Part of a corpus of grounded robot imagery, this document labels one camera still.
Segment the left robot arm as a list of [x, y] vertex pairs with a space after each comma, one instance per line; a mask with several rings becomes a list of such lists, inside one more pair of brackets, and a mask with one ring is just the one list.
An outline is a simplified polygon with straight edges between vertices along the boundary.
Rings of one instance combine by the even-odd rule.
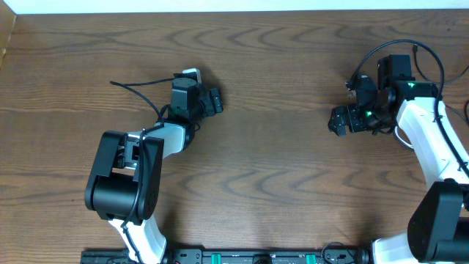
[[153, 215], [162, 161], [188, 147], [204, 118], [224, 110], [220, 92], [204, 87], [199, 69], [169, 82], [171, 102], [155, 111], [151, 128], [102, 135], [84, 193], [87, 209], [118, 230], [134, 263], [168, 262], [167, 240]]

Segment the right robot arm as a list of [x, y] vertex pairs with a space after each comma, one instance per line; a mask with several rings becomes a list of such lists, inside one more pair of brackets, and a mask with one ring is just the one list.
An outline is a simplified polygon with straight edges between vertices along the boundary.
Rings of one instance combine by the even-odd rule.
[[380, 238], [361, 249], [357, 263], [467, 263], [468, 154], [451, 127], [435, 84], [416, 81], [408, 55], [389, 55], [377, 63], [377, 83], [354, 78], [356, 103], [332, 109], [329, 131], [393, 133], [408, 138], [424, 173], [428, 192], [406, 232]]

